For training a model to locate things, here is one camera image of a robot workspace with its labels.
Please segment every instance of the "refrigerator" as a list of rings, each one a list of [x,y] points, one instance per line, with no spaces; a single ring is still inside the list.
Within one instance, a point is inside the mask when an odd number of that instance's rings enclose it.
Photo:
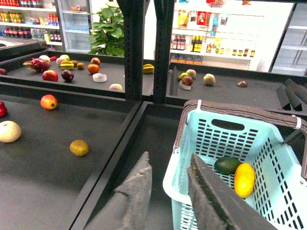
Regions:
[[[57,1],[61,36],[65,52],[87,53],[91,50],[89,0]]]

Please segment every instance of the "potted plant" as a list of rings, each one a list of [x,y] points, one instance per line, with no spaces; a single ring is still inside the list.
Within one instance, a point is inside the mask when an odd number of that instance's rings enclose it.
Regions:
[[[107,2],[107,8],[97,13],[99,22],[93,23],[90,30],[90,54],[124,56],[124,16],[116,2]]]

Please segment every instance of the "light blue plastic basket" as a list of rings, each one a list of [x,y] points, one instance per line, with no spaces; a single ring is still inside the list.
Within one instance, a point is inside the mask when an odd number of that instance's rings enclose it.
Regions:
[[[228,130],[213,120],[237,123],[243,130]],[[223,156],[250,163],[256,181],[245,201],[279,230],[307,230],[307,183],[292,148],[283,144],[276,126],[249,118],[192,110],[183,128],[181,143],[174,148],[163,187],[172,198],[174,230],[197,230],[188,195],[187,168],[192,153],[208,165]],[[234,188],[234,175],[216,172]]]

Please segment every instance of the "shopping basket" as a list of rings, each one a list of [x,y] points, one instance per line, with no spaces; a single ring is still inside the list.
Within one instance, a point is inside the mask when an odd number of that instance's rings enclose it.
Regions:
[[[306,150],[302,167],[275,125],[307,133],[307,123],[299,117],[240,105],[186,102],[163,180],[172,198],[174,230],[198,229],[187,176],[194,152],[212,168],[223,156],[250,163],[256,181],[245,201],[279,230],[307,230]],[[234,188],[233,174],[215,172]]]

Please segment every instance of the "basket handle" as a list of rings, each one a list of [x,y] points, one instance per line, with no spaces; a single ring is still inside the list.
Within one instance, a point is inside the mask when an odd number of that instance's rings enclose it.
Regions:
[[[301,176],[307,180],[307,122],[305,120],[301,119],[300,117],[268,112],[262,109],[245,105],[214,103],[203,100],[189,100],[184,104],[184,110],[182,112],[179,128],[177,131],[177,139],[174,145],[175,148],[178,148],[180,146],[183,128],[186,123],[188,113],[195,109],[205,110],[219,114],[237,115],[241,117],[265,121],[274,125],[299,129],[303,132],[305,136],[305,147]]]

